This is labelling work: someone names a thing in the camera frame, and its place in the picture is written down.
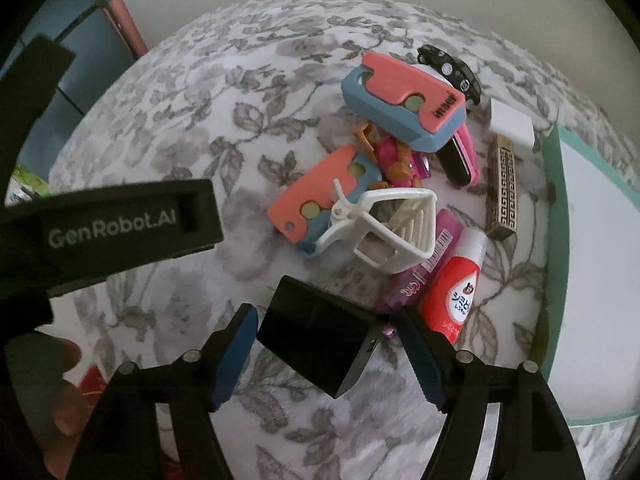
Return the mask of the person's hand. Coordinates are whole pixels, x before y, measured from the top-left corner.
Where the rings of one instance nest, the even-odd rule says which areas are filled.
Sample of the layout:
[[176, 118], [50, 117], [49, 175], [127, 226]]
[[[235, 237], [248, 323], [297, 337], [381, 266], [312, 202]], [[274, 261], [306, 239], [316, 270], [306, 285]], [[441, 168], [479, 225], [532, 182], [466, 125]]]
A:
[[73, 341], [33, 332], [6, 345], [11, 386], [17, 405], [52, 478], [64, 479], [87, 425], [87, 398], [65, 374], [81, 361]]

